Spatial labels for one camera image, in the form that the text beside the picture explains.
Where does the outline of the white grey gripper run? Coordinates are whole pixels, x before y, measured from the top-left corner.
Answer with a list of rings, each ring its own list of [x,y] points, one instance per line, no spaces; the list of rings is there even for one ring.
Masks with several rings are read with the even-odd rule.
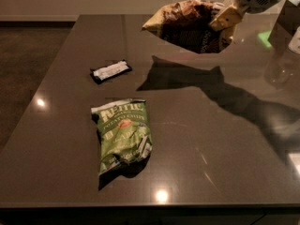
[[[262,13],[281,0],[224,0],[214,2],[210,27],[220,31],[240,23],[246,13]]]

